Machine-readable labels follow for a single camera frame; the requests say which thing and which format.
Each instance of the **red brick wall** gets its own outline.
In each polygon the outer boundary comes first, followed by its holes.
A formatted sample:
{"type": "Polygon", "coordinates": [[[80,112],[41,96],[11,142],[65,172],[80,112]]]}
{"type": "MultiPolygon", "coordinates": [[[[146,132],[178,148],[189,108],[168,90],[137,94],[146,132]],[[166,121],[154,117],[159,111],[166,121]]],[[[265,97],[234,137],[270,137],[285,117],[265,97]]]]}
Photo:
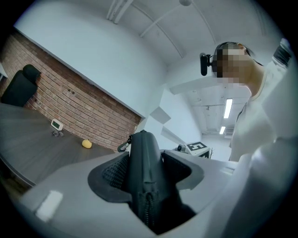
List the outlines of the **red brick wall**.
{"type": "Polygon", "coordinates": [[[38,90],[25,107],[36,109],[65,130],[113,150],[134,133],[140,117],[89,84],[18,32],[7,39],[2,65],[8,79],[0,82],[0,96],[11,79],[25,65],[41,71],[38,90]]]}

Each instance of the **fluorescent light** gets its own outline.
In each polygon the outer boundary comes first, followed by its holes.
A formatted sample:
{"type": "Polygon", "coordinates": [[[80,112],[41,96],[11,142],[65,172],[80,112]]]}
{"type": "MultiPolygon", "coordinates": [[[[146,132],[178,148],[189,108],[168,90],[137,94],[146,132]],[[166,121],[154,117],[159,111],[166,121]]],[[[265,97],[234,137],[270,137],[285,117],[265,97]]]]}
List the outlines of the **fluorescent light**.
{"type": "Polygon", "coordinates": [[[222,126],[222,128],[220,129],[219,134],[222,135],[224,133],[224,131],[225,131],[225,126],[222,126]]]}
{"type": "Polygon", "coordinates": [[[227,99],[223,118],[229,118],[231,108],[232,108],[232,103],[233,103],[233,99],[227,99]]]}

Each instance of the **black chair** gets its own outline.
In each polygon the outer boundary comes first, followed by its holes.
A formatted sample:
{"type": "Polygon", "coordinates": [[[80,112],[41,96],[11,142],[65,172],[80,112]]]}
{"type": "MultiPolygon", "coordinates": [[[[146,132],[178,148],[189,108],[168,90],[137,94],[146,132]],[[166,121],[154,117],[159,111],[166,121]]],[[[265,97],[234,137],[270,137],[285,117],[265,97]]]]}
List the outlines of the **black chair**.
{"type": "Polygon", "coordinates": [[[34,66],[26,65],[23,70],[19,70],[15,74],[4,92],[1,102],[23,107],[35,94],[37,90],[35,81],[39,76],[40,72],[34,66]]]}

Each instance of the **table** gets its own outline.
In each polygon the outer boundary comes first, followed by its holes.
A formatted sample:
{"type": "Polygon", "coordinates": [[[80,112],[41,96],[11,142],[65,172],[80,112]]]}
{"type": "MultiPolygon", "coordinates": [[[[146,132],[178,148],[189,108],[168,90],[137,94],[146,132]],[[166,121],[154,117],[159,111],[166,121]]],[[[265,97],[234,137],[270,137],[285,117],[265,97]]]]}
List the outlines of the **table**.
{"type": "Polygon", "coordinates": [[[65,165],[114,153],[95,144],[86,149],[65,130],[55,137],[50,123],[36,110],[0,103],[0,158],[31,186],[65,165]]]}

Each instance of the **white wall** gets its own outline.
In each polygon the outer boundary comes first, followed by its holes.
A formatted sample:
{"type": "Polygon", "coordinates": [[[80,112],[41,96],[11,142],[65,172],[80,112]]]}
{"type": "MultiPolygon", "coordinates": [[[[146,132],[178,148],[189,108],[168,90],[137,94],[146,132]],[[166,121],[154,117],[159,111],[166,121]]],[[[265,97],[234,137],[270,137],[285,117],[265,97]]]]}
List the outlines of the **white wall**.
{"type": "MultiPolygon", "coordinates": [[[[156,98],[151,101],[151,108],[160,108],[161,114],[166,113],[169,121],[163,123],[162,115],[148,116],[138,126],[136,132],[142,129],[151,132],[156,137],[160,149],[174,149],[180,143],[191,143],[201,140],[201,131],[188,101],[181,94],[173,95],[166,85],[162,86],[159,102],[156,98]]],[[[156,88],[152,97],[160,95],[161,87],[156,88]]]]}
{"type": "Polygon", "coordinates": [[[201,142],[213,148],[211,159],[228,161],[231,154],[229,148],[230,139],[225,139],[219,135],[203,135],[201,142]]]}
{"type": "Polygon", "coordinates": [[[39,1],[15,27],[139,115],[146,117],[152,92],[166,66],[144,40],[105,19],[98,10],[64,1],[39,1]]]}
{"type": "Polygon", "coordinates": [[[164,124],[168,130],[185,143],[200,141],[202,134],[197,120],[183,95],[173,95],[168,89],[165,89],[160,107],[171,117],[164,124]]]}

